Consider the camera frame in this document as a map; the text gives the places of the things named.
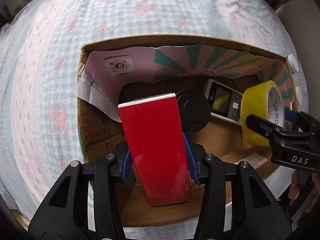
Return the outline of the person's hand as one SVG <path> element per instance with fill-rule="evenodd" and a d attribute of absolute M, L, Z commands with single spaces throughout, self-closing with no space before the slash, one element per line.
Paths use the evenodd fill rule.
<path fill-rule="evenodd" d="M 312 181 L 316 186 L 317 191 L 319 192 L 319 189 L 320 189 L 319 173 L 312 174 Z M 296 200 L 300 194 L 300 188 L 298 186 L 298 182 L 299 182 L 299 172 L 298 170 L 295 170 L 295 172 L 293 172 L 292 174 L 291 185 L 289 190 L 289 198 L 291 200 Z"/>

